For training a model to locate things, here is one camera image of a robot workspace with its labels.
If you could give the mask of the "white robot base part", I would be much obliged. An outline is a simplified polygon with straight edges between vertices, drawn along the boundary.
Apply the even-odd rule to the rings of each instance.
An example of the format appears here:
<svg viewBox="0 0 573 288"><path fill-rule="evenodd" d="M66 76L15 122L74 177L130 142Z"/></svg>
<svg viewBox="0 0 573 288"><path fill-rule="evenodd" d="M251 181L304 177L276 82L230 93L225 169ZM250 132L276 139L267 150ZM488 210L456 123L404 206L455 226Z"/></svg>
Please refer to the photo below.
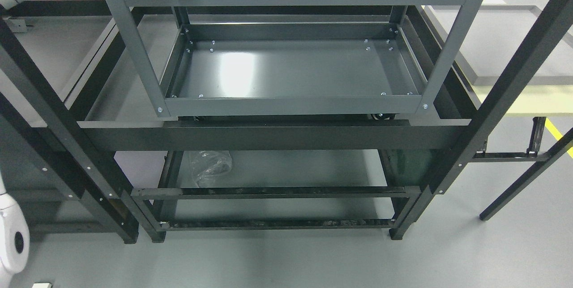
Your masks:
<svg viewBox="0 0 573 288"><path fill-rule="evenodd" d="M29 260L30 231L20 204L0 180L0 258L1 282L9 282L22 272Z"/></svg>

